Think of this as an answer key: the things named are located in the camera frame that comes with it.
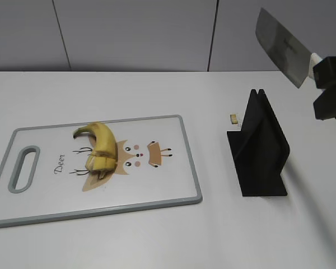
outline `small food piece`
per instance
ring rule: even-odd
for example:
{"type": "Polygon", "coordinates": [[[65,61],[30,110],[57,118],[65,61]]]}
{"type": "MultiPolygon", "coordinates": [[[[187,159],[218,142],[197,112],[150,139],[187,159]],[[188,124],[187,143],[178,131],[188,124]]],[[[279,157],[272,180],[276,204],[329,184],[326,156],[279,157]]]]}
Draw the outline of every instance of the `small food piece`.
{"type": "Polygon", "coordinates": [[[231,124],[237,124],[236,114],[230,114],[231,124]]]}
{"type": "Polygon", "coordinates": [[[73,138],[88,132],[96,137],[96,146],[86,161],[86,169],[98,173],[102,179],[107,172],[115,169],[117,162],[116,139],[107,125],[93,122],[74,131],[73,138]]]}

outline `black plastic holder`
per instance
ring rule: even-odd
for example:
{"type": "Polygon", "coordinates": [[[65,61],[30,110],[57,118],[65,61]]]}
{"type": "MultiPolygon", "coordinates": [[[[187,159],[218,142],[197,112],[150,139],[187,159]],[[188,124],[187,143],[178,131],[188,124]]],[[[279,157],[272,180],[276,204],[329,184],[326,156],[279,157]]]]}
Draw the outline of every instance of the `black plastic holder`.
{"type": "Polygon", "coordinates": [[[286,196],[280,173],[290,153],[264,90],[251,90],[241,131],[227,132],[243,196],[286,196]]]}

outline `white table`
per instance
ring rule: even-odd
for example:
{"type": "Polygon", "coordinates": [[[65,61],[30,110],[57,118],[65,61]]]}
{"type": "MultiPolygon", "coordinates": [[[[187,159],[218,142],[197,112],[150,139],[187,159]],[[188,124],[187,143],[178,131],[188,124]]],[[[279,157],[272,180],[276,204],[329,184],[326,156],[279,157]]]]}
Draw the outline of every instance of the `white table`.
{"type": "Polygon", "coordinates": [[[0,162],[18,127],[180,114],[203,202],[0,229],[0,268],[336,268],[336,120],[279,72],[0,73],[0,162]],[[288,196],[242,197],[226,131],[263,88],[288,196]]]}

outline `white wall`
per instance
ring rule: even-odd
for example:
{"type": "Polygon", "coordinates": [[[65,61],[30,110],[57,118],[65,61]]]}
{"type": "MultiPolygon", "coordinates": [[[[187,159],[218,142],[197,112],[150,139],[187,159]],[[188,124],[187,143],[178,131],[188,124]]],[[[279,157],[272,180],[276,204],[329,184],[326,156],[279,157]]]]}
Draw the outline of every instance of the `white wall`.
{"type": "Polygon", "coordinates": [[[0,70],[69,70],[51,0],[0,0],[0,70]]]}
{"type": "Polygon", "coordinates": [[[74,71],[206,71],[216,0],[55,0],[74,71]]]}
{"type": "Polygon", "coordinates": [[[210,71],[270,71],[255,37],[264,7],[309,50],[336,55],[336,0],[220,0],[210,71]]]}

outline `cleaver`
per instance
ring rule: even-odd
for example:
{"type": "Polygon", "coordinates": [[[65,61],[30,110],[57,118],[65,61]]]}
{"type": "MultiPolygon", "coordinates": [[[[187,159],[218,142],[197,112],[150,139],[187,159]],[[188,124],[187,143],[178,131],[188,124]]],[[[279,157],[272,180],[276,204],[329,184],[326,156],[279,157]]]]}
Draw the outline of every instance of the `cleaver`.
{"type": "Polygon", "coordinates": [[[314,79],[313,67],[322,59],[311,53],[265,9],[260,10],[256,37],[281,72],[298,88],[307,76],[314,79]]]}

